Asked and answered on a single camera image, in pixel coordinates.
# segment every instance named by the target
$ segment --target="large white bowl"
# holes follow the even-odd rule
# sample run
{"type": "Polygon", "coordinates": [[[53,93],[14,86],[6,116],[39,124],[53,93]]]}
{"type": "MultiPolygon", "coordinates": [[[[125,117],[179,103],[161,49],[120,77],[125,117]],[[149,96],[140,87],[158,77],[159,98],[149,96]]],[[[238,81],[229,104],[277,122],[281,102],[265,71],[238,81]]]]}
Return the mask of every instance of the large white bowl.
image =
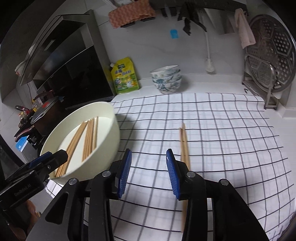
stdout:
{"type": "Polygon", "coordinates": [[[66,150],[80,124],[96,116],[99,117],[96,149],[82,162],[85,128],[66,174],[55,177],[52,172],[49,174],[50,179],[64,185],[70,178],[75,177],[80,181],[91,179],[109,168],[118,151],[120,131],[113,106],[106,102],[88,104],[68,115],[48,136],[41,155],[47,151],[55,153],[60,149],[66,150]]]}
{"type": "Polygon", "coordinates": [[[176,72],[178,72],[179,66],[178,65],[170,65],[170,66],[165,66],[159,69],[155,69],[150,71],[152,74],[152,77],[155,79],[163,78],[163,77],[168,77],[176,72]]]}

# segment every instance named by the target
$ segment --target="white tablecloth with black grid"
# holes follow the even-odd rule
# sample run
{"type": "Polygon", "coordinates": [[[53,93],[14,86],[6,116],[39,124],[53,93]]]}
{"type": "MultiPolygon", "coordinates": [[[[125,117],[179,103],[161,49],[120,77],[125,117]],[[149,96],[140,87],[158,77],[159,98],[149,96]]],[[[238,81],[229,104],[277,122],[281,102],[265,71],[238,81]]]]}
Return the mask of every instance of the white tablecloth with black grid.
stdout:
{"type": "MultiPolygon", "coordinates": [[[[294,212],[288,159],[264,117],[261,98],[221,93],[176,93],[111,103],[120,127],[116,160],[126,148],[132,167],[125,194],[111,200],[115,240],[181,240],[182,203],[166,167],[166,150],[180,158],[179,128],[186,125],[192,171],[205,179],[228,179],[253,211],[270,240],[294,212]]],[[[54,196],[61,187],[52,181],[54,196]]],[[[208,200],[208,240],[213,239],[208,200]]]]}

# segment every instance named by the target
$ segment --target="black cloth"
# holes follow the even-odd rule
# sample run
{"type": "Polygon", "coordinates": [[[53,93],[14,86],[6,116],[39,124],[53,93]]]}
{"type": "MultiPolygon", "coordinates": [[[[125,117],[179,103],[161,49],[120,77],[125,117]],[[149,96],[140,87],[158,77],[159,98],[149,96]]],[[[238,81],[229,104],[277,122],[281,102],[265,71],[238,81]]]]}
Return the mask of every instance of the black cloth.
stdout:
{"type": "Polygon", "coordinates": [[[198,14],[197,14],[197,7],[194,3],[191,2],[184,2],[179,16],[178,16],[178,21],[182,20],[182,17],[184,17],[184,32],[187,33],[188,35],[191,34],[190,32],[190,21],[196,23],[198,26],[200,26],[205,32],[207,31],[206,27],[201,24],[198,14]]]}

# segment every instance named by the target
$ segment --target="blue sticker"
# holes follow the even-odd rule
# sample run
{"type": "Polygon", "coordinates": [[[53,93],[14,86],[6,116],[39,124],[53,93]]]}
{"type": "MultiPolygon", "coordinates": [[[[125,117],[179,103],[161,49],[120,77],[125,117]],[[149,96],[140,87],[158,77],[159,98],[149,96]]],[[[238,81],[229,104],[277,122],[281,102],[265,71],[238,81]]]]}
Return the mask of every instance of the blue sticker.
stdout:
{"type": "Polygon", "coordinates": [[[171,29],[170,30],[170,36],[172,37],[172,39],[177,39],[179,38],[178,36],[178,31],[176,29],[171,29]]]}
{"type": "Polygon", "coordinates": [[[24,144],[26,143],[26,141],[27,141],[27,136],[20,138],[19,141],[15,144],[15,147],[20,151],[24,146],[24,144]]]}

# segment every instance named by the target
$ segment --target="hanging towel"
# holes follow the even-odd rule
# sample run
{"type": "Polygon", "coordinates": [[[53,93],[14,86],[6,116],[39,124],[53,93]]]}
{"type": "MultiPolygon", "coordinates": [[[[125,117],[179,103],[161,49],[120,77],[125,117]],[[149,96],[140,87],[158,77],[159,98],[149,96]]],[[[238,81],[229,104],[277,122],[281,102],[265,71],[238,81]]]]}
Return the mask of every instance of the hanging towel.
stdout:
{"type": "Polygon", "coordinates": [[[248,24],[244,11],[241,8],[235,10],[234,14],[235,26],[239,29],[239,38],[242,43],[242,48],[256,43],[254,34],[248,24]]]}

